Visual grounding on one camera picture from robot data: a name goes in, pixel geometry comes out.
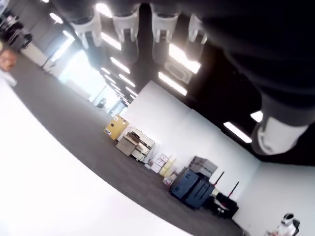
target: stacked boxes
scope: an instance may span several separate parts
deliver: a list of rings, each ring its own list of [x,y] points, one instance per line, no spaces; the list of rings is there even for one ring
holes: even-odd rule
[[[155,173],[159,173],[165,163],[168,161],[168,156],[162,154],[158,160],[156,160],[153,165],[151,166],[151,170]]]
[[[175,156],[171,156],[167,162],[165,163],[165,165],[161,168],[159,174],[161,176],[164,176],[164,177],[168,177],[170,176],[171,174],[174,173],[174,171],[176,170],[176,167],[173,166],[174,162],[176,160],[176,157]]]

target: white floor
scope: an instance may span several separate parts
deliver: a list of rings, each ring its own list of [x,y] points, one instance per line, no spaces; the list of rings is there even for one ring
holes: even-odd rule
[[[0,235],[189,234],[90,171],[0,78]]]

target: black ceiling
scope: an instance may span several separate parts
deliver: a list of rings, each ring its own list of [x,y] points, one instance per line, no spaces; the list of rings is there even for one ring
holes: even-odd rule
[[[112,19],[104,16],[101,19],[103,31],[117,39]],[[184,48],[188,35],[188,23],[189,17],[181,15],[173,35],[172,42],[181,49]],[[118,50],[109,47],[111,55],[130,69],[130,74],[126,74],[122,73],[116,66],[109,65],[107,69],[111,71],[112,76],[118,77],[118,73],[124,74],[136,84],[136,88],[133,88],[136,93],[139,93],[150,80],[153,80],[187,106],[199,112],[219,127],[223,133],[262,161],[315,166],[315,160],[313,159],[315,147],[311,142],[315,132],[314,125],[303,134],[295,148],[287,153],[274,156],[260,156],[254,153],[250,144],[245,144],[223,126],[224,122],[230,121],[250,136],[256,124],[250,114],[260,109],[261,99],[259,92],[226,59],[223,51],[212,46],[210,42],[206,43],[202,57],[199,60],[201,68],[197,74],[193,75],[189,85],[176,81],[186,87],[188,90],[187,96],[182,96],[162,82],[158,78],[158,72],[165,72],[165,69],[153,62],[151,28],[151,10],[149,5],[143,4],[140,7],[138,33],[139,59],[134,64],[127,64]],[[122,80],[116,81],[117,86],[128,96],[129,92],[124,89],[125,82]]]

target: white box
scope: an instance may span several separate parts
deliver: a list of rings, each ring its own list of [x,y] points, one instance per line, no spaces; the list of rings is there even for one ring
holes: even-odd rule
[[[159,171],[161,170],[161,166],[157,165],[156,163],[154,163],[151,166],[151,170],[153,170],[155,173],[159,173]]]
[[[165,155],[165,154],[162,154],[160,157],[159,157],[162,161],[164,161],[165,163],[168,161],[168,156]]]
[[[165,162],[159,158],[158,160],[155,161],[156,164],[158,164],[159,166],[163,167],[165,165]]]

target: yellow box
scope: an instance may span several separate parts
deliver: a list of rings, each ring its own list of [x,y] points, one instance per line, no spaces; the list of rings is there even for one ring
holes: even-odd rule
[[[169,169],[171,168],[173,165],[173,162],[172,161],[168,161],[163,167],[166,168],[166,169]]]
[[[113,140],[117,139],[127,128],[129,122],[120,115],[115,115],[109,125],[104,129],[104,133],[108,134]]]
[[[167,169],[165,167],[162,167],[161,170],[159,171],[159,174],[161,176],[164,176],[166,172],[167,172]]]

